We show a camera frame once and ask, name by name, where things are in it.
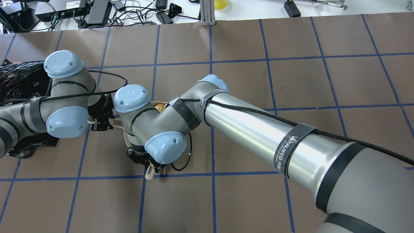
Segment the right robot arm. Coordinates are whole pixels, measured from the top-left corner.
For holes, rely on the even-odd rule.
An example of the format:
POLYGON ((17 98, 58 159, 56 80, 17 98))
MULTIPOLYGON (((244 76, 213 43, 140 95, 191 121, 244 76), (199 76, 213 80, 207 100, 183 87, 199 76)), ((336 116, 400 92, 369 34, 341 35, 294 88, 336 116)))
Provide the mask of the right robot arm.
POLYGON ((162 112, 137 84, 117 90, 114 102, 133 149, 159 164, 180 158, 185 136, 203 122, 311 192, 327 214, 318 233, 413 232, 413 174, 391 159, 413 164, 402 155, 265 112, 231 96, 216 75, 162 112))

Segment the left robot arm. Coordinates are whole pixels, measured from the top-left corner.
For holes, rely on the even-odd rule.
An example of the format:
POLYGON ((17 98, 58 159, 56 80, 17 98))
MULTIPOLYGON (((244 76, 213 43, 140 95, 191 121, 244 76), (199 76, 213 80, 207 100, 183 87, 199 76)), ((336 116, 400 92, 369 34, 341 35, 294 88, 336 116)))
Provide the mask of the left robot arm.
POLYGON ((43 65, 52 79, 49 97, 2 106, 0 153, 9 153, 23 138, 48 133, 56 138, 76 138, 87 131, 88 118, 98 131, 112 129, 114 104, 103 92, 84 62, 72 51, 50 54, 43 65))

